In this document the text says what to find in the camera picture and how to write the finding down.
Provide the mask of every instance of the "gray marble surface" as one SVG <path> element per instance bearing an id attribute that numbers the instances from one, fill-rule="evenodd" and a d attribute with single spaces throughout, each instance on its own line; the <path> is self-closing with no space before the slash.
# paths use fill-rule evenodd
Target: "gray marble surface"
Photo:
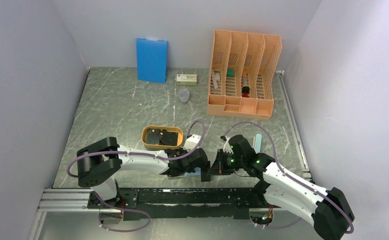
<path id="1" fill-rule="evenodd" d="M 176 74 L 197 74 L 197 86 L 176 85 Z M 65 151 L 60 162 L 53 187 L 78 187 L 77 179 L 68 177 L 68 163 L 76 157 L 76 152 L 105 137 L 117 137 L 118 143 L 133 149 L 145 149 L 141 136 L 148 125 L 175 126 L 185 133 L 196 119 L 202 119 L 206 126 L 206 136 L 201 144 L 208 159 L 215 159 L 217 150 L 223 147 L 220 136 L 233 124 L 241 121 L 257 122 L 272 134 L 277 153 L 288 170 L 301 176 L 302 168 L 295 147 L 295 139 L 283 101 L 283 92 L 274 78 L 272 91 L 274 110 L 269 120 L 254 120 L 240 117 L 207 115 L 208 69 L 171 68 L 167 71 L 166 84 L 137 80 L 137 69 L 130 67 L 93 67 L 75 113 L 74 122 Z M 179 89 L 190 91 L 190 101 L 182 104 L 176 93 Z M 195 125 L 193 134 L 201 134 L 200 125 Z M 243 134 L 250 142 L 261 133 L 253 125 L 239 125 L 229 136 Z M 273 155 L 271 145 L 263 134 L 261 150 Z M 77 167 L 71 172 L 77 174 Z M 200 177 L 170 178 L 141 171 L 119 171 L 115 173 L 122 188 L 225 188 L 253 187 L 258 181 L 252 177 L 213 176 L 211 182 L 201 182 Z"/>

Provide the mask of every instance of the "white box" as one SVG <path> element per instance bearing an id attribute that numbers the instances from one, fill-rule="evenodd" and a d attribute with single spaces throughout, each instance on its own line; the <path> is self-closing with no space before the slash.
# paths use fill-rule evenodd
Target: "white box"
<path id="1" fill-rule="evenodd" d="M 175 77 L 177 85 L 197 85 L 198 76 L 196 74 L 177 74 Z"/>

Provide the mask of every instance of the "clear plastic cup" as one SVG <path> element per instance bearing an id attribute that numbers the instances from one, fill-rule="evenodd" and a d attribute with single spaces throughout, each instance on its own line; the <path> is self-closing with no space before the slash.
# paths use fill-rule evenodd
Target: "clear plastic cup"
<path id="1" fill-rule="evenodd" d="M 180 89 L 178 91 L 178 98 L 180 99 L 180 101 L 183 103 L 183 104 L 186 104 L 189 102 L 189 98 L 190 98 L 190 92 L 189 90 L 183 88 L 183 89 Z"/>

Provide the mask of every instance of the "blue board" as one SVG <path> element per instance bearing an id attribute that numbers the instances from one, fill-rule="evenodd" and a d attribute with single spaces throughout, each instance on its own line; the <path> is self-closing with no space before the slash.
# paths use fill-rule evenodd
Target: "blue board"
<path id="1" fill-rule="evenodd" d="M 165 83 L 168 42 L 136 39 L 137 78 L 142 81 Z"/>

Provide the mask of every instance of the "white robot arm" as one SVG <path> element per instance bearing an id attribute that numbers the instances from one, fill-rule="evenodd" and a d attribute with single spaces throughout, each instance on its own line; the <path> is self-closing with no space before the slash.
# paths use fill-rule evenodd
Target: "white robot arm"
<path id="1" fill-rule="evenodd" d="M 131 149 L 118 145 L 116 138 L 107 137 L 77 152 L 78 185 L 92 188 L 102 200 L 119 201 L 118 184 L 112 179 L 117 171 L 177 177 L 200 168 L 202 182 L 209 182 L 211 176 L 244 169 L 249 176 L 259 179 L 251 190 L 261 196 L 264 206 L 275 205 L 292 212 L 314 226 L 326 240 L 340 239 L 347 231 L 355 217 L 342 191 L 335 187 L 328 190 L 296 176 L 271 156 L 256 153 L 242 135 L 221 138 L 225 139 L 224 147 L 217 151 L 211 165 L 204 150 L 195 148 L 199 140 L 196 135 L 186 141 L 187 149 L 165 151 Z"/>

